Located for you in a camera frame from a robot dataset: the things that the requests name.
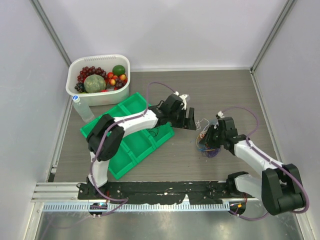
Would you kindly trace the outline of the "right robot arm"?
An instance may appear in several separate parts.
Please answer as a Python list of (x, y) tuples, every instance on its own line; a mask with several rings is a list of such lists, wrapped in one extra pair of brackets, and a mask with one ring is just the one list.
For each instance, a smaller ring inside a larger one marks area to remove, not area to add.
[(308, 210), (309, 198), (298, 168), (273, 159), (246, 135), (239, 134), (232, 117), (218, 118), (217, 124), (211, 124), (200, 137), (199, 144), (209, 151), (224, 148), (259, 174), (260, 178), (245, 172), (229, 175), (225, 190), (230, 197), (247, 193), (261, 200), (266, 211), (273, 216)]

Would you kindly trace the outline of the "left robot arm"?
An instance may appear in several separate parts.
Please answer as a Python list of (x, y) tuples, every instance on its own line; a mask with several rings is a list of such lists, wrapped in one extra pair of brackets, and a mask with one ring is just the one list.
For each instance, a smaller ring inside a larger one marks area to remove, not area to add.
[(193, 107), (187, 108), (189, 95), (172, 93), (158, 105), (147, 106), (145, 110), (122, 117), (103, 115), (86, 137), (91, 156), (88, 181), (89, 194), (100, 200), (107, 192), (107, 170), (109, 162), (121, 145), (123, 138), (136, 132), (153, 129), (167, 123), (173, 128), (197, 129)]

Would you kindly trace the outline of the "green compartment tray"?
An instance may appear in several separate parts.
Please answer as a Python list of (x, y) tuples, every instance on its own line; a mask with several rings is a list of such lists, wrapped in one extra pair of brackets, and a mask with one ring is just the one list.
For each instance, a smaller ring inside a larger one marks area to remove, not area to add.
[[(136, 92), (105, 113), (112, 117), (124, 117), (139, 113), (145, 108), (145, 98)], [(121, 179), (148, 155), (172, 138), (174, 134), (173, 128), (167, 123), (157, 128), (144, 129), (124, 137), (117, 154), (109, 162), (109, 172), (116, 180)]]

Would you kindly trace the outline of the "green lime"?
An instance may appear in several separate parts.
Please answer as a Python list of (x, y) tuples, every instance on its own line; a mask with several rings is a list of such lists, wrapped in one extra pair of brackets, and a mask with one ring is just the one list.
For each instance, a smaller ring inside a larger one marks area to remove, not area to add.
[(112, 73), (115, 75), (115, 76), (120, 76), (120, 75), (123, 75), (126, 73), (126, 68), (123, 66), (123, 65), (115, 65), (112, 69)]

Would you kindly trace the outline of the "red yellow cherries bunch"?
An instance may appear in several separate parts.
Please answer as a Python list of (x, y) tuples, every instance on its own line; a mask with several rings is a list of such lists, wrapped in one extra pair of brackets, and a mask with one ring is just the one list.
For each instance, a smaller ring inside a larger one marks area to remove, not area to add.
[(123, 88), (128, 82), (128, 78), (125, 74), (114, 75), (112, 72), (108, 72), (105, 77), (106, 91), (115, 91)]

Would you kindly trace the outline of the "white plastic basket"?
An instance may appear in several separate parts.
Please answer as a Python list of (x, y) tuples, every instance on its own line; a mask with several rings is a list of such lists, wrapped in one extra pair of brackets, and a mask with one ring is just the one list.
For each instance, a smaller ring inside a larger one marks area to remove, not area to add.
[(114, 105), (129, 96), (130, 62), (120, 54), (82, 57), (69, 67), (65, 89), (89, 106)]

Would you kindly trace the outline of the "green melon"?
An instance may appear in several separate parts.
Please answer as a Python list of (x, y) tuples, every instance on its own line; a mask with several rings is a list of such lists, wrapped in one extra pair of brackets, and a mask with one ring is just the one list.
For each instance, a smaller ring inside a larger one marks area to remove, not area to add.
[(89, 94), (100, 93), (106, 89), (105, 79), (96, 74), (88, 76), (83, 84), (86, 92)]

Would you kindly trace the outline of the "clear water bottle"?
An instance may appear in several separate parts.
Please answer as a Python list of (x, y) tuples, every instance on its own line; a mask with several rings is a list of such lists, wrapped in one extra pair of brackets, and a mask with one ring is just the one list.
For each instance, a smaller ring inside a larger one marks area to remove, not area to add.
[(78, 95), (74, 95), (72, 97), (72, 104), (75, 111), (85, 123), (90, 123), (95, 119), (95, 115), (91, 111), (89, 105), (85, 101), (81, 100)]

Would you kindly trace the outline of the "dark grape bunch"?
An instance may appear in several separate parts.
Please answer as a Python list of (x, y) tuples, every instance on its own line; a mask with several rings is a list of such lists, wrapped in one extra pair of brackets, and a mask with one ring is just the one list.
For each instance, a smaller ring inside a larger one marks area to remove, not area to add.
[(84, 83), (83, 82), (78, 82), (75, 86), (74, 89), (78, 92), (78, 93), (86, 93), (86, 89), (84, 87)]

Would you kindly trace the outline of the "red grape bunch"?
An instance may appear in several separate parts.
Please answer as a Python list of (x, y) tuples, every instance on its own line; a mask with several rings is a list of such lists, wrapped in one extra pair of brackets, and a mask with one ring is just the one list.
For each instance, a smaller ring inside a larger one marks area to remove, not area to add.
[(83, 67), (78, 73), (77, 81), (80, 83), (84, 83), (86, 78), (91, 75), (98, 75), (105, 79), (107, 77), (107, 72), (101, 67), (86, 66), (86, 67)]

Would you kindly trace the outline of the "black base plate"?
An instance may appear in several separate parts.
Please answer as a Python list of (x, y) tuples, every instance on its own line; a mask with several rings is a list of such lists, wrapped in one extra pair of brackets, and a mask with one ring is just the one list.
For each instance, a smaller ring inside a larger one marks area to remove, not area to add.
[(92, 183), (78, 183), (79, 200), (106, 200), (102, 192), (111, 198), (112, 204), (127, 199), (131, 205), (181, 204), (188, 197), (192, 205), (219, 204), (223, 199), (241, 199), (252, 196), (232, 191), (228, 183), (219, 181), (129, 181), (107, 182), (96, 190)]

